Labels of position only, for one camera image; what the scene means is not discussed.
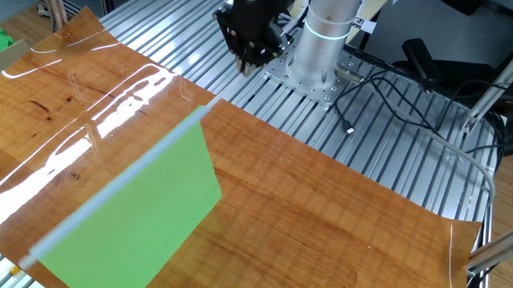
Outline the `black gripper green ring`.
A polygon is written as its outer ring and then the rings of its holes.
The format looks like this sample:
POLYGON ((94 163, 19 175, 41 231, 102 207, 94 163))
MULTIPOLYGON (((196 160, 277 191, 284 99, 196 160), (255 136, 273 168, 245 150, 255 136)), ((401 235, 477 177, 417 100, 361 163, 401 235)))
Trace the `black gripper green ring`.
POLYGON ((288 0, 233 0, 231 13, 230 9, 214 12, 213 18, 219 24, 227 47, 237 58, 239 73, 246 73, 246 64, 254 68, 265 66, 280 57, 290 45, 289 34, 265 33, 272 19, 287 7, 288 0), (242 38, 252 41, 248 45, 242 38))

